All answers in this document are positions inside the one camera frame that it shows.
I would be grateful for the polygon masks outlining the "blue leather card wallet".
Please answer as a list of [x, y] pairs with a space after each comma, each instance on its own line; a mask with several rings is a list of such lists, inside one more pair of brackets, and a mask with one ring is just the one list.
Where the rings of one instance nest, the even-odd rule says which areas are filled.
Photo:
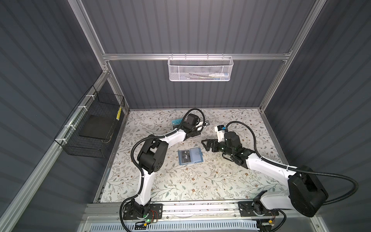
[[191, 148], [191, 149], [188, 149], [188, 150], [190, 151], [191, 163], [185, 163], [185, 164], [181, 163], [181, 161], [180, 161], [180, 151], [181, 150], [180, 150], [180, 151], [178, 151], [178, 159], [179, 159], [179, 164], [180, 165], [188, 165], [188, 164], [203, 162], [203, 153], [202, 153], [201, 148]]

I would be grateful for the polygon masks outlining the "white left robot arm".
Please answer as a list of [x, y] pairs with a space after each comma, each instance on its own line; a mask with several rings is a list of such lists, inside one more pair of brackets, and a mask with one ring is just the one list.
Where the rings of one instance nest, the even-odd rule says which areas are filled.
[[144, 207], [149, 204], [155, 174], [162, 167], [168, 148], [199, 136], [206, 125], [204, 115], [200, 118], [187, 113], [171, 132], [161, 136], [149, 135], [134, 145], [130, 155], [132, 162], [140, 170], [140, 181], [133, 205]]

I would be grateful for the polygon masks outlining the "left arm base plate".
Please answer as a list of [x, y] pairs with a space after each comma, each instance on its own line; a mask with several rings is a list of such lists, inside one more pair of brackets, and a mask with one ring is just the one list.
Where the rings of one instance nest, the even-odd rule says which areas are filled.
[[122, 217], [124, 220], [137, 219], [162, 219], [163, 204], [139, 205], [136, 202], [126, 204], [123, 208]]

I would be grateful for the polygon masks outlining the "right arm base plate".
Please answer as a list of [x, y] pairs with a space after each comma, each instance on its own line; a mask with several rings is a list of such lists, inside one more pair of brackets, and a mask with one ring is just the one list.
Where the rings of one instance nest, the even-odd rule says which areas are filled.
[[261, 203], [254, 201], [239, 201], [238, 209], [242, 217], [279, 216], [277, 210], [268, 210]]

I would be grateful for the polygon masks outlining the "clear acrylic card display stand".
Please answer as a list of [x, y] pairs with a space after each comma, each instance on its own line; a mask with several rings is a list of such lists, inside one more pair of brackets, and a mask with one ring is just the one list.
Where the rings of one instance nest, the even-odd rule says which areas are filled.
[[174, 119], [172, 120], [172, 127], [174, 130], [179, 130], [185, 123], [185, 119]]

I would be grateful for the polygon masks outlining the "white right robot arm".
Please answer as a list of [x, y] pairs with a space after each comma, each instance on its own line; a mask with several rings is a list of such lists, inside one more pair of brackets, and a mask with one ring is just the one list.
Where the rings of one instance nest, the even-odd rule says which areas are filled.
[[313, 217], [328, 199], [328, 193], [309, 167], [303, 173], [279, 167], [272, 160], [265, 161], [257, 152], [244, 148], [235, 132], [226, 132], [224, 138], [206, 139], [202, 145], [207, 151], [220, 152], [223, 158], [246, 169], [260, 172], [285, 186], [282, 191], [261, 191], [251, 207], [258, 216], [269, 210], [294, 209], [306, 217]]

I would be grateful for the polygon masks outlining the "black card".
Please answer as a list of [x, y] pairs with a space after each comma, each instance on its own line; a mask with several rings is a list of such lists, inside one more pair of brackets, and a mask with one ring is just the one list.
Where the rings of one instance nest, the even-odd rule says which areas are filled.
[[191, 163], [191, 156], [189, 150], [180, 151], [180, 161], [182, 164]]

